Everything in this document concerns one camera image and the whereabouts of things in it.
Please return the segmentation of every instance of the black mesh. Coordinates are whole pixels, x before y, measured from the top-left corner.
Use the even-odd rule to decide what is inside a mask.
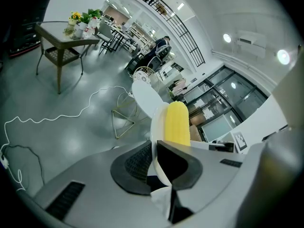
[[[148,169],[152,162],[151,147],[150,143],[129,157],[124,164],[127,172],[143,183],[147,183]]]

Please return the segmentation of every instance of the yellow object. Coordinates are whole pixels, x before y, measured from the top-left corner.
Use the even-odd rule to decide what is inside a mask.
[[[190,146],[189,112],[182,102],[172,102],[168,106],[165,140]]]

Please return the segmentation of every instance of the black cable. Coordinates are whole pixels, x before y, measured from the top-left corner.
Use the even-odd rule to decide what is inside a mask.
[[[45,185],[45,181],[44,181],[44,173],[43,173],[43,169],[42,169],[42,165],[41,165],[41,161],[40,161],[40,157],[39,157],[39,155],[37,155],[30,147],[28,147],[28,146],[22,146],[22,145],[19,145],[19,144],[17,144],[17,145],[14,145],[14,146],[11,146],[11,145],[6,145],[5,147],[10,147],[10,148],[16,148],[16,147],[20,147],[20,148],[23,148],[23,149],[28,149],[29,151],[31,151],[32,152],[32,154],[33,155],[35,155],[37,158],[38,158],[38,162],[39,162],[39,166],[40,166],[40,171],[41,171],[41,179],[42,179],[42,183],[43,183],[43,185]]]

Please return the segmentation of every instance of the glass railing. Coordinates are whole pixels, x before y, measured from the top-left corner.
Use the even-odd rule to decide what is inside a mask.
[[[154,0],[150,6],[162,16],[165,21],[173,28],[177,36],[181,39],[185,48],[190,53],[196,67],[205,63],[204,57],[198,48],[194,38],[188,31],[187,27],[175,12],[163,1]]]

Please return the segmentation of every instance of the white cable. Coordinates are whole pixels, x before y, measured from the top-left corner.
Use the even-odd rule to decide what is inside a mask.
[[[124,89],[124,91],[128,94],[128,92],[126,91],[126,89],[125,89],[124,87],[121,87],[121,86],[109,86],[108,88],[117,88],[117,87],[118,87],[118,88]],[[8,143],[5,143],[4,145],[1,146],[0,152],[2,151],[2,149],[3,149],[4,146],[10,144],[10,140],[9,140],[9,138],[8,138],[8,134],[6,133],[6,124],[9,124],[9,123],[13,122],[15,119],[18,119],[18,120],[21,121],[22,123],[26,123],[27,121],[32,121],[32,122],[35,123],[35,124],[39,124],[39,123],[43,122],[44,120],[51,121],[51,122],[52,122],[52,121],[55,121],[55,120],[57,120],[58,118],[60,118],[60,117],[62,117],[62,116],[63,116],[63,117],[79,117],[79,116],[81,115],[81,113],[82,113],[85,109],[87,109],[87,108],[90,107],[92,96],[95,95],[95,94],[97,94],[99,91],[101,91],[101,90],[107,90],[108,88],[106,88],[106,89],[99,89],[98,91],[96,91],[96,92],[94,92],[93,94],[91,94],[91,95],[90,95],[90,98],[89,98],[89,105],[88,105],[87,107],[83,108],[83,109],[80,111],[80,113],[79,113],[78,115],[75,115],[75,116],[60,115],[60,116],[58,116],[58,117],[56,117],[56,118],[54,118],[54,119],[43,118],[43,119],[42,119],[41,121],[39,121],[39,122],[35,122],[35,121],[34,121],[33,119],[31,119],[31,118],[29,118],[29,119],[23,121],[23,120],[21,120],[18,116],[16,116],[14,119],[12,119],[12,120],[10,120],[10,121],[8,121],[8,122],[6,122],[6,123],[4,124],[4,132],[5,132],[5,136],[6,136],[6,139],[7,139]],[[21,183],[21,182],[22,182],[22,173],[21,173],[21,170],[18,169],[18,180],[15,179],[15,177],[13,176],[13,173],[11,172],[10,168],[9,168],[9,172],[10,172],[12,178],[14,179],[14,181],[15,181],[16,183],[19,183],[19,184],[21,185],[21,187],[22,187],[22,188],[17,189],[17,191],[19,191],[19,190],[25,190],[24,186],[23,186],[22,183]]]

